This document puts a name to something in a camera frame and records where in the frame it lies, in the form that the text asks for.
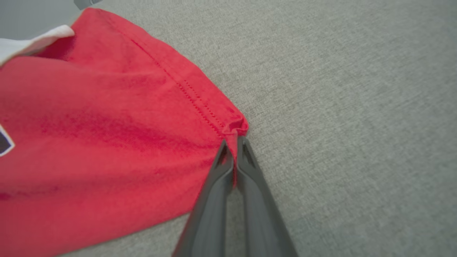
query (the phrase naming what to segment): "dark printed logo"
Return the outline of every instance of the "dark printed logo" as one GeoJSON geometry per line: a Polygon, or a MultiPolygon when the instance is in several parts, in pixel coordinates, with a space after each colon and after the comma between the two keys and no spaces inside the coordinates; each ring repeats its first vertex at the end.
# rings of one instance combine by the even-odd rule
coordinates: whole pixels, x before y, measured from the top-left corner
{"type": "Polygon", "coordinates": [[[13,147],[13,140],[11,140],[10,136],[8,136],[8,133],[6,133],[6,131],[0,125],[0,157],[6,155],[9,151],[11,151],[11,149],[13,149],[13,147]]]}

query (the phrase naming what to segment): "gray fabric surface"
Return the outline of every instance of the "gray fabric surface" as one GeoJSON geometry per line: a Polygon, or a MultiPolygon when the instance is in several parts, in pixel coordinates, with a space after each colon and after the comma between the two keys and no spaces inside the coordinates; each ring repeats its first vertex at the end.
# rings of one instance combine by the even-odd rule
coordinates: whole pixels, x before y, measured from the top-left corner
{"type": "MultiPolygon", "coordinates": [[[[186,56],[250,123],[300,256],[457,254],[457,2],[96,5],[186,56]]],[[[227,256],[243,256],[242,197],[227,256]]],[[[187,215],[66,255],[170,256],[187,215]]]]}

